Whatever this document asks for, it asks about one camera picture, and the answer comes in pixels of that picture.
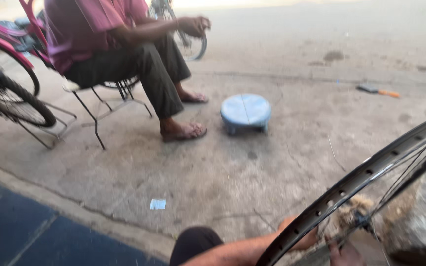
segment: metal chair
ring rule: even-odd
[[[135,80],[133,83],[129,83],[129,80],[122,80],[119,82],[114,82],[115,83],[115,87],[110,87],[107,85],[103,85],[105,87],[108,88],[115,88],[119,91],[120,95],[121,95],[121,99],[110,99],[110,100],[104,100],[102,99],[98,93],[96,93],[95,89],[93,87],[88,87],[88,88],[81,88],[79,85],[77,85],[74,82],[70,82],[70,81],[66,81],[63,85],[62,88],[70,93],[73,93],[75,95],[75,97],[80,101],[80,104],[83,106],[83,108],[85,108],[85,110],[88,112],[88,114],[91,116],[91,118],[93,118],[93,123],[85,123],[82,124],[82,126],[95,126],[95,135],[98,138],[99,143],[101,144],[101,147],[103,148],[103,150],[106,150],[106,147],[103,143],[103,141],[101,140],[100,136],[98,135],[98,123],[99,121],[101,121],[103,118],[109,116],[110,114],[118,111],[119,109],[121,109],[124,106],[127,106],[128,104],[132,103],[132,102],[136,102],[139,104],[142,104],[146,107],[147,112],[149,112],[149,115],[152,118],[152,113],[149,110],[149,108],[147,107],[147,105],[145,104],[145,102],[137,100],[134,98],[133,93],[132,93],[132,89],[134,88],[134,86],[139,82],[139,79]],[[81,98],[78,96],[78,92],[82,91],[82,90],[88,90],[91,89],[93,91],[93,93],[96,95],[96,97],[98,98],[98,100],[106,105],[109,109],[108,112],[105,112],[99,116],[94,116],[93,113],[88,109],[88,107],[85,105],[85,103],[81,100]],[[108,103],[108,101],[122,101],[121,104],[119,104],[116,107],[111,107]]]

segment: flip-flop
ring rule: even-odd
[[[186,100],[182,100],[182,103],[188,103],[188,104],[205,104],[208,102],[208,97],[206,95],[205,96],[205,100],[200,100],[200,95],[204,95],[203,93],[199,93],[196,92],[195,93],[195,98],[191,98],[191,99],[186,99]]]
[[[202,138],[206,135],[206,126],[203,126],[202,131],[196,136],[185,136],[184,133],[179,133],[176,135],[163,136],[164,142],[176,142],[176,141],[191,141],[195,139]]]

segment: bare foot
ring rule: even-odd
[[[206,127],[200,123],[177,123],[172,118],[160,122],[160,134],[164,142],[191,140],[203,137]]]
[[[178,94],[184,103],[207,103],[208,98],[203,93],[184,90]]]

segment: curb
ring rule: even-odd
[[[57,210],[61,215],[83,224],[99,233],[142,250],[146,256],[154,256],[169,262],[175,240],[151,233],[142,228],[112,221],[105,216],[88,211],[77,203],[63,198],[37,185],[25,182],[0,169],[0,184],[15,193],[34,199]]]

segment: dark trousers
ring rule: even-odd
[[[222,244],[224,242],[210,228],[188,228],[178,237],[170,257],[169,266],[179,266],[196,255]]]
[[[75,62],[64,75],[82,88],[138,76],[157,116],[169,118],[183,110],[174,84],[191,73],[167,34],[154,43],[96,52],[90,59]]]

